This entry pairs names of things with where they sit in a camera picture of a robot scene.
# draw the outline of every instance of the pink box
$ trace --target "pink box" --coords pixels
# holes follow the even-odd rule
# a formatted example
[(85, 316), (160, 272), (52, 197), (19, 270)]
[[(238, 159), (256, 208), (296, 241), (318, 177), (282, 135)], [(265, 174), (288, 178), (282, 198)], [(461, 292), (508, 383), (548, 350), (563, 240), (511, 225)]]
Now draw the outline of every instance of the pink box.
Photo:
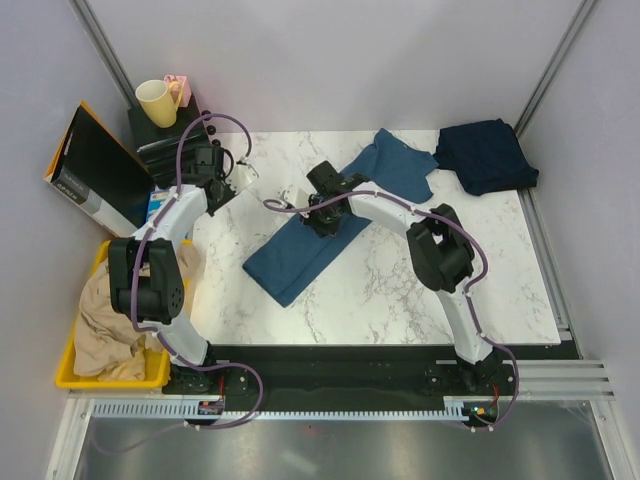
[[(166, 83), (167, 85), (169, 85), (171, 82), (175, 82), (176, 80), (180, 82), (180, 84), (182, 85), (182, 88), (184, 89), (182, 92), (182, 100), (180, 100), (180, 106), (186, 107), (187, 105), (189, 105), (189, 100), (191, 100), (191, 87), (189, 87), (189, 79), (184, 75), (165, 75), (164, 76), (164, 83)], [(174, 85), (174, 87), (171, 89), (171, 96), (173, 97), (174, 100), (178, 98), (179, 91), (180, 89), (178, 88), (177, 85)]]

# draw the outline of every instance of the yellow mug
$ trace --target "yellow mug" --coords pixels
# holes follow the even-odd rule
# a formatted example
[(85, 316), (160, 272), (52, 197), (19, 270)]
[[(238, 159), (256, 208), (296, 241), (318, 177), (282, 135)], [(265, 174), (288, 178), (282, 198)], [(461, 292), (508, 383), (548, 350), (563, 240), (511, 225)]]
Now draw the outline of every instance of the yellow mug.
[[(171, 89), (180, 86), (178, 98), (174, 102)], [(182, 85), (180, 82), (171, 82), (168, 85), (162, 80), (147, 80), (136, 88), (136, 98), (144, 113), (160, 128), (168, 128), (176, 123), (176, 110), (182, 100)]]

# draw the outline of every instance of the blue garment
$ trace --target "blue garment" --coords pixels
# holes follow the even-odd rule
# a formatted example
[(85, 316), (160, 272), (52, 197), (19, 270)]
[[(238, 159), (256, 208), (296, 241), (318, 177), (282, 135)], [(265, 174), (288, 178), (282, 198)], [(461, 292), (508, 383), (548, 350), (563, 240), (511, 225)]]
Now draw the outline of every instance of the blue garment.
[[(422, 203), (433, 195), (425, 177), (437, 166), (431, 154), (414, 150), (381, 129), (373, 144), (341, 173), (345, 177), (360, 173), (391, 193)], [(345, 215), (335, 237), (321, 238), (302, 224), (300, 215), (295, 215), (242, 268), (286, 307), (369, 223), (369, 220)]]
[(439, 168), (456, 172), (471, 195), (532, 188), (540, 173), (527, 163), (513, 130), (500, 119), (443, 128), (433, 156)]

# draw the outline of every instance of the wall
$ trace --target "wall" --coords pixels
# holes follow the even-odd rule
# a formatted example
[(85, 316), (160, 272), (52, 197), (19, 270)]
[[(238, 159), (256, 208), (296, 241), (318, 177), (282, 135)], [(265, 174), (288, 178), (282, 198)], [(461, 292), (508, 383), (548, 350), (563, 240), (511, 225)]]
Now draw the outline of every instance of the wall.
[(203, 108), (299, 131), (515, 123), (580, 2), (89, 3), (134, 85), (186, 74)]
[(640, 446), (640, 3), (601, 2), (523, 147), (578, 340)]
[(42, 478), (66, 392), (53, 385), (103, 231), (42, 180), (81, 99), (123, 133), (126, 107), (65, 0), (0, 5), (0, 465)]

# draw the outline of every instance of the yellow plastic basket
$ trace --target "yellow plastic basket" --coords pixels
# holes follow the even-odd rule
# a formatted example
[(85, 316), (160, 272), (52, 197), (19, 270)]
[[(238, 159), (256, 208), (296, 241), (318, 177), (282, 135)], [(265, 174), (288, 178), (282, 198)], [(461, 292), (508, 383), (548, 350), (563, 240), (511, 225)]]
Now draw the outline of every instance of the yellow plastic basket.
[[(184, 240), (183, 243), (191, 243), (189, 240)], [(95, 273), (98, 266), (107, 258), (107, 251), (109, 249), (109, 241), (100, 245), (98, 255), (91, 268), (91, 275)], [(56, 386), (58, 388), (71, 388), (75, 390), (87, 390), (92, 388), (99, 389), (150, 389), (160, 388), (167, 384), (169, 381), (169, 353), (163, 350), (161, 353), (154, 352), (153, 350), (144, 351), (145, 359), (145, 380), (141, 382), (99, 382), (98, 377), (81, 377), (73, 373), (73, 365), (76, 361), (76, 349), (73, 345), (73, 332), (75, 328), (71, 329), (71, 335), (67, 341), (67, 346), (64, 349), (64, 355), (62, 361), (58, 367), (58, 373), (56, 374)]]

